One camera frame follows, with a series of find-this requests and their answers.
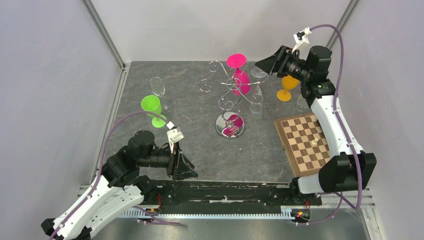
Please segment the green wine glass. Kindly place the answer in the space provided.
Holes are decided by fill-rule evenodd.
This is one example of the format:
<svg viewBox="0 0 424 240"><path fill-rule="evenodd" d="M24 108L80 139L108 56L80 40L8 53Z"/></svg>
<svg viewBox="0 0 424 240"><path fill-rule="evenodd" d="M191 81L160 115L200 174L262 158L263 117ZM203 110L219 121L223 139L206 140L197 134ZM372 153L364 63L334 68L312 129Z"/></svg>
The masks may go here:
<svg viewBox="0 0 424 240"><path fill-rule="evenodd" d="M163 118L166 118L164 115L162 115L162 105L161 105L159 97L157 97L156 95L145 96L141 100L140 105L144 111L152 112L157 115L160 115ZM147 114L147 115L152 118L151 123L155 128L162 128L166 125L166 122L162 120L161 118L151 114Z"/></svg>

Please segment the clear wine glass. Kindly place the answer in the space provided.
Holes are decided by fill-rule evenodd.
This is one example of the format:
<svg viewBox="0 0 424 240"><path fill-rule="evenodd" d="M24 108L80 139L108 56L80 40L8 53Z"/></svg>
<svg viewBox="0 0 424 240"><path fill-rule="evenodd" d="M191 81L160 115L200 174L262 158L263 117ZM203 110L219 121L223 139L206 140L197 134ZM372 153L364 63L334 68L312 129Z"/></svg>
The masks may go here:
<svg viewBox="0 0 424 240"><path fill-rule="evenodd" d="M149 81L151 90L155 96L160 100L162 112L169 113L172 111L172 103L165 97L166 87L163 80L156 76Z"/></svg>

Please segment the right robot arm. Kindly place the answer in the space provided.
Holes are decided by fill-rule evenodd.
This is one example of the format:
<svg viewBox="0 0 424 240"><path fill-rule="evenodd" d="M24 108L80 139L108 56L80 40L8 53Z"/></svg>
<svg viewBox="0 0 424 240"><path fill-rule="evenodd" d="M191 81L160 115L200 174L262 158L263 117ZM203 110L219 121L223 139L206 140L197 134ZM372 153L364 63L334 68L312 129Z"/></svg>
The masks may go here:
<svg viewBox="0 0 424 240"><path fill-rule="evenodd" d="M365 152L355 140L335 96L337 88L328 79L332 51L315 45L306 59L298 50L282 45L273 55L255 66L278 78L290 76L300 81L301 95L317 117L329 146L330 160L318 173L296 177L289 199L302 204L309 194L364 190L377 165L376 156Z"/></svg>

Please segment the orange wine glass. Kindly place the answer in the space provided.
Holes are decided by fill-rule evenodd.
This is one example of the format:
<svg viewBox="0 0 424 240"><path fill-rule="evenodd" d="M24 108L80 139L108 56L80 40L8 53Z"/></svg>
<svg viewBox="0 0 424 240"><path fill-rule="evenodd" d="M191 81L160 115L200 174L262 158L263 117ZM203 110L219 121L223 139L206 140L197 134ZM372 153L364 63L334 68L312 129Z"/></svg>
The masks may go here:
<svg viewBox="0 0 424 240"><path fill-rule="evenodd" d="M291 90L296 88L300 81L292 76L284 76L281 79L283 89L279 90L276 94L277 98L282 102L288 102L291 98Z"/></svg>

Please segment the wooden chessboard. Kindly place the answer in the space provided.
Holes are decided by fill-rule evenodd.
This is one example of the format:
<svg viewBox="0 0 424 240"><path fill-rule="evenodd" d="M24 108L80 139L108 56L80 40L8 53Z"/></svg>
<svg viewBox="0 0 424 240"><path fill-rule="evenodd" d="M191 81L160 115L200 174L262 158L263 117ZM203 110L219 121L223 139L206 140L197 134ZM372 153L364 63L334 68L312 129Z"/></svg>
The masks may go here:
<svg viewBox="0 0 424 240"><path fill-rule="evenodd" d="M329 145L312 112L278 118L274 125L295 177L317 174L330 160ZM318 144L311 145L315 138Z"/></svg>

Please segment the white chess piece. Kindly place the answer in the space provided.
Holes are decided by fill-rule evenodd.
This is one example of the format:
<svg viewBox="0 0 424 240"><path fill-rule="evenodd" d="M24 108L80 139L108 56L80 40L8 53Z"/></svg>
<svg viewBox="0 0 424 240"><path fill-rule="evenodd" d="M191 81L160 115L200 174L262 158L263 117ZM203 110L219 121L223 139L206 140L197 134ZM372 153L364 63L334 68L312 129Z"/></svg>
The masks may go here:
<svg viewBox="0 0 424 240"><path fill-rule="evenodd" d="M310 143L311 143L312 146L316 146L318 144L319 140L320 140L319 138L314 138L313 140L311 140Z"/></svg>

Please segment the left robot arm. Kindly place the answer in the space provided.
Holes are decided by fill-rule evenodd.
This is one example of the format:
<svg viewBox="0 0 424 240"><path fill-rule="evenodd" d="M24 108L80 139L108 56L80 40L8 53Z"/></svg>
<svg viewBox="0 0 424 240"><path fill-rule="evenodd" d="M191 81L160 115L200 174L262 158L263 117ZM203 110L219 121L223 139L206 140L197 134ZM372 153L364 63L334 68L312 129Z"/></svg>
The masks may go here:
<svg viewBox="0 0 424 240"><path fill-rule="evenodd" d="M157 185L141 168L164 168L172 180L198 177L194 165L183 154L179 128L167 132L161 147L155 136L140 130L116 154L110 156L100 174L78 200L62 215L47 218L41 228L51 240L91 240L125 211L159 198Z"/></svg>

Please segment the chrome wine glass rack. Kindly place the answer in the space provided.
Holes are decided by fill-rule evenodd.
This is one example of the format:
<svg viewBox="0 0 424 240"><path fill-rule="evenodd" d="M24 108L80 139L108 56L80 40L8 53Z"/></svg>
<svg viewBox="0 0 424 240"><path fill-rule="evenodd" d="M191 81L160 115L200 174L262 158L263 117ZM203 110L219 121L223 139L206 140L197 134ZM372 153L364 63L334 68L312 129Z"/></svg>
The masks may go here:
<svg viewBox="0 0 424 240"><path fill-rule="evenodd" d="M246 72L248 66L242 67L242 70ZM241 115L240 103L245 100L249 104L250 108L250 97L254 88L254 78L250 73L247 73L250 80L250 91L241 96L237 96L233 93L233 89L236 86L232 80L232 76L235 72L229 73L224 67L223 63L215 60L208 63L207 69L211 73L216 73L218 70L223 70L225 78L223 80L214 80L205 78L199 81L198 87L201 92L209 93L212 90L213 83L219 84L224 87L224 92L218 99L218 106L222 110L220 115L215 120L214 129L216 133L223 139L235 140L243 135L246 130L246 121Z"/></svg>

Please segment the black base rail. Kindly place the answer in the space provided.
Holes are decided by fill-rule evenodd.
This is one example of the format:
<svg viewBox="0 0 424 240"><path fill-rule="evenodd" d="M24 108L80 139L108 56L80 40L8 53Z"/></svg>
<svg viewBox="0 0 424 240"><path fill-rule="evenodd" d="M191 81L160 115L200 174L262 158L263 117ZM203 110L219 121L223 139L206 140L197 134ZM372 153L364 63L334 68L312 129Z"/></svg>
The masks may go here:
<svg viewBox="0 0 424 240"><path fill-rule="evenodd" d="M156 191L140 204L161 214L277 214L281 207L319 207L312 194L296 194L287 183L207 180L154 180Z"/></svg>

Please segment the pink wine glass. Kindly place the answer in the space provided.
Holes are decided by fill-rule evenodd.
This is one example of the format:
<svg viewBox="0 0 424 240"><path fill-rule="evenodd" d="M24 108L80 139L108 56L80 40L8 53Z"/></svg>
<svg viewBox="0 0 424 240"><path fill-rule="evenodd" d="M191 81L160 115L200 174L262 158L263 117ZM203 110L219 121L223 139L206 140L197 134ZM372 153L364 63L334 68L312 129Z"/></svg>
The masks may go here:
<svg viewBox="0 0 424 240"><path fill-rule="evenodd" d="M232 54L226 60L226 64L231 69L235 69L232 75L235 87L233 87L232 91L236 96L246 95L251 90L249 75L242 70L247 63L247 58L241 53Z"/></svg>

